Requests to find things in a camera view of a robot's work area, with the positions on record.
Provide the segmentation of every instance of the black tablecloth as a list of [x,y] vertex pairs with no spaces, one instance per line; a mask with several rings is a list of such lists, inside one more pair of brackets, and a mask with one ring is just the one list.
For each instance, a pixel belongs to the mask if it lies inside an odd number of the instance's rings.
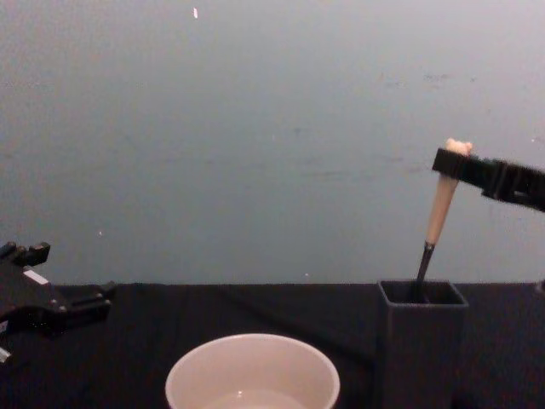
[[[453,407],[545,408],[545,296],[534,285],[458,288],[470,309]],[[374,285],[121,285],[106,321],[0,338],[13,353],[0,407],[166,408],[183,354],[244,332],[312,344],[339,372],[339,408],[370,407],[377,295]]]

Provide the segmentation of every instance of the gray wall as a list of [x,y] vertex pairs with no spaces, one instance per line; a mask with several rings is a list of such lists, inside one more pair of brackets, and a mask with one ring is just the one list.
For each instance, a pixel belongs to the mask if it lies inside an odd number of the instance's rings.
[[[193,16],[198,9],[198,19]],[[0,0],[0,238],[54,282],[416,275],[448,137],[545,163],[545,3]],[[429,277],[545,276],[460,186]]]

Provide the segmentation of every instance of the bowl rim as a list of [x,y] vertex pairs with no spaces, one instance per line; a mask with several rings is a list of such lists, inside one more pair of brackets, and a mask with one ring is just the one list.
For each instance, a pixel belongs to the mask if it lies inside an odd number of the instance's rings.
[[308,343],[304,343],[303,341],[299,341],[298,339],[294,339],[291,337],[284,337],[282,335],[275,335],[275,334],[266,334],[266,333],[248,333],[248,334],[237,334],[237,335],[230,335],[227,337],[221,337],[216,338],[212,341],[208,341],[207,343],[203,343],[196,348],[190,350],[187,354],[184,354],[181,358],[178,359],[178,361],[172,366],[172,369],[170,369],[169,375],[167,376],[167,381],[164,385],[165,394],[167,397],[167,401],[169,403],[169,407],[171,409],[175,409],[174,405],[174,396],[173,396],[173,385],[174,382],[174,373],[178,369],[178,367],[182,366],[186,361],[188,361],[192,356],[195,354],[201,353],[203,350],[208,349],[210,347],[214,347],[217,344],[220,343],[227,343],[231,342],[233,340],[238,339],[277,339],[279,341],[285,341],[287,343],[291,343],[294,345],[297,345],[299,347],[302,347],[306,349],[307,351],[311,352],[315,356],[317,356],[322,362],[325,363],[327,366],[330,375],[333,378],[333,391],[331,393],[331,396],[329,400],[327,401],[327,404],[324,406],[324,409],[331,409],[334,404],[336,403],[339,392],[341,390],[341,379],[339,378],[339,372],[335,368],[335,365],[333,365],[333,362],[331,362],[330,358],[326,354],[324,354],[319,349],[314,348],[312,345]]

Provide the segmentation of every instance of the gray cup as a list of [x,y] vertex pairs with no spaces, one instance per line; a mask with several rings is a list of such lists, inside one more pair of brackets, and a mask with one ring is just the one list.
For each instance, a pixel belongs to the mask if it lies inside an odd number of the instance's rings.
[[468,302],[447,281],[380,281],[375,409],[450,409]]

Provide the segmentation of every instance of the white label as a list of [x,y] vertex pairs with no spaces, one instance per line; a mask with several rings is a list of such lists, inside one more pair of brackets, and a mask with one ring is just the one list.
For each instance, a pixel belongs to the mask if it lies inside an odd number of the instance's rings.
[[33,272],[32,270],[26,270],[23,274],[29,279],[33,279],[40,285],[48,284],[48,281],[42,277],[40,274]]

